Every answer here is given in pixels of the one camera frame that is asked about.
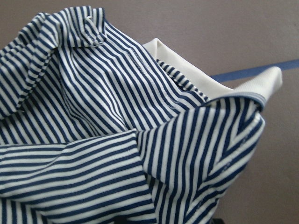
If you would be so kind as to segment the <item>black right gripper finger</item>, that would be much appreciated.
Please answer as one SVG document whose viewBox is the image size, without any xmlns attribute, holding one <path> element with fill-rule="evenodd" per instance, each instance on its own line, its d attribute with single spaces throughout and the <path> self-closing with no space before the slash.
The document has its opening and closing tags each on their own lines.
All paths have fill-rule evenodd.
<svg viewBox="0 0 299 224">
<path fill-rule="evenodd" d="M 221 218 L 212 218 L 211 224 L 225 224 L 224 220 Z"/>
</svg>

